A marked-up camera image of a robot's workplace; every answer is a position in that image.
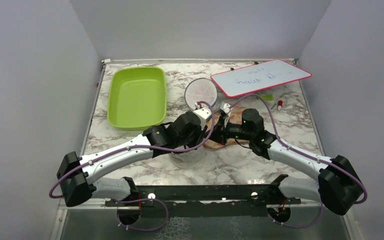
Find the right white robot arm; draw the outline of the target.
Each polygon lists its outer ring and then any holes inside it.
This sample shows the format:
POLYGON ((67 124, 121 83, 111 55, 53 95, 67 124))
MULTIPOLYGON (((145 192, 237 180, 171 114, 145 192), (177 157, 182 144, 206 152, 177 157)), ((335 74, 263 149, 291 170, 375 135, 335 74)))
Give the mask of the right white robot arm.
POLYGON ((242 122, 230 122, 230 108, 221 109, 210 140, 225 145, 227 140, 248 141, 257 156, 286 164, 308 179, 286 176, 268 190, 269 199, 279 204, 286 198, 321 202, 337 215, 345 215, 364 194, 361 180, 350 161, 341 155, 334 158, 303 150, 265 130, 264 119, 254 108, 242 112, 242 122))

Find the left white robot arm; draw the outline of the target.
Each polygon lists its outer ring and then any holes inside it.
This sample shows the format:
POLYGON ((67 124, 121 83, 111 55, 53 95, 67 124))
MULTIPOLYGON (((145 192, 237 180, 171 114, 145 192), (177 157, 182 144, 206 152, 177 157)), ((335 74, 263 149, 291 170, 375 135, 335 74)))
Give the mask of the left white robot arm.
POLYGON ((208 139, 207 121, 213 117, 207 108, 188 111, 168 125, 151 126, 137 137, 108 150, 83 156, 74 151, 67 153, 49 196, 55 199, 53 191, 60 187, 60 198, 67 207, 81 205, 91 198, 118 199, 124 205, 131 205, 137 199, 133 181, 127 177, 113 180, 105 176, 135 162, 198 149, 208 139))

